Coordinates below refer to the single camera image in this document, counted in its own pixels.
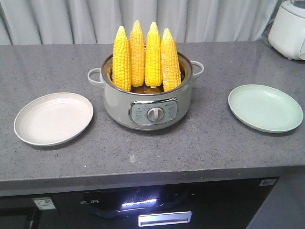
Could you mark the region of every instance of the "curtain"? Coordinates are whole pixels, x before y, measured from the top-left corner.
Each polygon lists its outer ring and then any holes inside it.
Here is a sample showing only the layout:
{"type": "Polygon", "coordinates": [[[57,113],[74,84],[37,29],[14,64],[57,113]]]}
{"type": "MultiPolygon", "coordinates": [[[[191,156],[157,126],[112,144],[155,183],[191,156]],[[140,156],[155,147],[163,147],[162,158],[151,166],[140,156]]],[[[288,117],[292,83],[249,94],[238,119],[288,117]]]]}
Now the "curtain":
{"type": "Polygon", "coordinates": [[[0,0],[0,45],[113,43],[152,21],[177,42],[255,41],[278,0],[0,0]]]}

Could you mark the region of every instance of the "gray countertop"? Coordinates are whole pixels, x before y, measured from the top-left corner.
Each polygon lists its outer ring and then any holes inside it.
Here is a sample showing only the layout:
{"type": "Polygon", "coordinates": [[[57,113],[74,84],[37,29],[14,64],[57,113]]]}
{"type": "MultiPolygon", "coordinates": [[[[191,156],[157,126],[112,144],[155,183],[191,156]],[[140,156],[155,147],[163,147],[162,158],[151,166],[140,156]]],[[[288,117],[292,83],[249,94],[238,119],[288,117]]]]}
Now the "gray countertop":
{"type": "Polygon", "coordinates": [[[187,115],[163,130],[131,130],[112,120],[102,91],[87,81],[112,45],[0,46],[0,196],[252,177],[305,171],[305,125],[284,134],[256,131],[231,113],[227,97],[263,84],[305,108],[305,62],[289,61],[262,42],[178,44],[204,64],[187,115]],[[51,93],[88,98],[88,128],[58,146],[17,138],[13,123],[30,101],[51,93]]]}

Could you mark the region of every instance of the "electric cooking pot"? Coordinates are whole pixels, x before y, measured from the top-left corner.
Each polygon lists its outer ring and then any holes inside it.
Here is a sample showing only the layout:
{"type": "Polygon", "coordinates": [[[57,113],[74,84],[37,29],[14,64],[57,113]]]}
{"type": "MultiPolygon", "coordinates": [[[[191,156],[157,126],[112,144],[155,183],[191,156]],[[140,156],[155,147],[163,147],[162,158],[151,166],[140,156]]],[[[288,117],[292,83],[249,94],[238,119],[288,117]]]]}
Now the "electric cooking pot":
{"type": "Polygon", "coordinates": [[[181,53],[178,57],[182,83],[167,92],[162,87],[142,86],[132,88],[130,92],[116,87],[112,83],[112,55],[101,68],[91,69],[87,77],[91,84],[103,89],[104,106],[116,122],[136,130],[158,130],[177,123],[187,113],[192,83],[204,71],[200,62],[190,61],[181,53]],[[198,73],[194,73],[193,65],[200,68],[198,73]],[[94,73],[100,74],[99,81],[91,78],[94,73]]]}
{"type": "Polygon", "coordinates": [[[288,59],[305,60],[305,0],[282,2],[268,40],[288,59]]]}

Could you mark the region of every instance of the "dishwasher handle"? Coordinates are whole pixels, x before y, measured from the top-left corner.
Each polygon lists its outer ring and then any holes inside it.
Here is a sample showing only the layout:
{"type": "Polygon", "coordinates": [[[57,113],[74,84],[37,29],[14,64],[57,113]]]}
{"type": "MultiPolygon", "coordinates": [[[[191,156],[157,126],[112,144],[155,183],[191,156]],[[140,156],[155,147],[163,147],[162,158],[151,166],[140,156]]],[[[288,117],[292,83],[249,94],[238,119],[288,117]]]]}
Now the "dishwasher handle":
{"type": "Polygon", "coordinates": [[[139,215],[138,226],[147,227],[147,226],[189,223],[191,221],[191,217],[192,217],[191,211],[139,215]]]}

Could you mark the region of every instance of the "countertop edge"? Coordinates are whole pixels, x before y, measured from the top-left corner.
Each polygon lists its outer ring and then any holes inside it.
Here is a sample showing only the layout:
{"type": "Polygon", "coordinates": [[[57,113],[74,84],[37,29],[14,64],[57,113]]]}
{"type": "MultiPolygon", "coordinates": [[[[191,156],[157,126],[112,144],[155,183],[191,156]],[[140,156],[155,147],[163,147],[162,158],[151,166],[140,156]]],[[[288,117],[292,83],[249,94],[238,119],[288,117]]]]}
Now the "countertop edge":
{"type": "Polygon", "coordinates": [[[0,182],[0,197],[302,174],[305,166],[203,169],[0,182]]]}

